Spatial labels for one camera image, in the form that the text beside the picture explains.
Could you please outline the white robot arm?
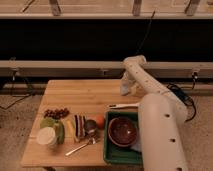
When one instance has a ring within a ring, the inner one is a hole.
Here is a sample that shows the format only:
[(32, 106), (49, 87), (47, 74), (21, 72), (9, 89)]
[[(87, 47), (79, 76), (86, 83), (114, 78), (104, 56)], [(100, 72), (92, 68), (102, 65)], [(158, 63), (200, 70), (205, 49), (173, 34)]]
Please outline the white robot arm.
[(127, 95), (138, 83), (146, 92), (138, 105), (144, 171), (189, 171), (178, 125), (186, 121), (186, 105), (142, 66), (143, 55), (127, 57), (120, 93)]

